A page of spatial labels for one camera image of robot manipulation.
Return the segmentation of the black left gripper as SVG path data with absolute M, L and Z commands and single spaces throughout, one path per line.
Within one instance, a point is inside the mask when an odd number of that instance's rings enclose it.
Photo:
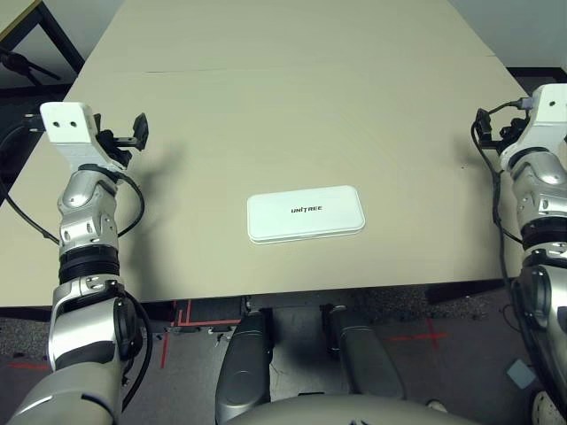
M 96 132 L 100 132 L 101 114 L 93 115 Z M 133 136 L 115 137 L 111 130 L 102 130 L 99 133 L 99 144 L 106 155 L 121 166 L 127 166 L 132 159 L 132 154 L 126 148 L 135 147 L 138 151 L 143 151 L 149 137 L 149 124 L 144 113 L 139 114 L 134 121 Z

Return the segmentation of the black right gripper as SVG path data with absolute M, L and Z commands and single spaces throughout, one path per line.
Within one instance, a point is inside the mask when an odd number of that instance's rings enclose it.
M 515 143 L 524 132 L 526 126 L 527 118 L 512 119 L 510 124 L 503 127 L 500 131 L 499 150 L 504 151 L 511 144 Z M 478 108 L 476 113 L 476 137 L 482 149 L 493 148 L 490 113 L 482 108 Z

